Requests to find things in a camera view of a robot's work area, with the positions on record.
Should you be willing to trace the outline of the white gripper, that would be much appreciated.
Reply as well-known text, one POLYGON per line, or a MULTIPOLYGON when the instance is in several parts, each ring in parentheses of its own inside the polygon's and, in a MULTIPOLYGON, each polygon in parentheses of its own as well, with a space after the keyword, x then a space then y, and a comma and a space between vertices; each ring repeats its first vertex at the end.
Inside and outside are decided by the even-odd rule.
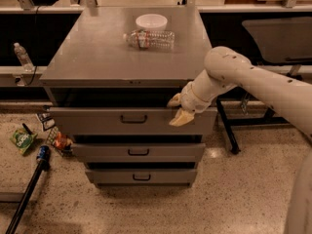
POLYGON ((168 107, 181 108, 177 111, 175 117, 170 121, 170 125, 174 127, 181 127, 188 124, 194 119, 194 113, 204 112, 211 102, 204 101, 198 98, 192 89, 193 82, 188 82, 182 89, 181 93, 175 94, 167 103, 168 107))

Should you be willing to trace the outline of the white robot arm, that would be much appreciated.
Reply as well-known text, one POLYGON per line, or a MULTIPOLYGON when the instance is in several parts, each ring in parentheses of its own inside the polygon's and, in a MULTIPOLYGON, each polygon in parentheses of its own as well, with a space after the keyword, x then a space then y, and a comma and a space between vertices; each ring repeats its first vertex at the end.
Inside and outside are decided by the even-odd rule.
MULTIPOLYGON (((191 122, 212 101, 241 87, 307 136, 312 135, 312 85, 252 65, 250 60, 227 47, 210 49, 203 71, 173 96, 169 107, 178 111, 170 124, 191 122)), ((290 199, 283 234, 312 234, 312 153, 299 168, 290 199)))

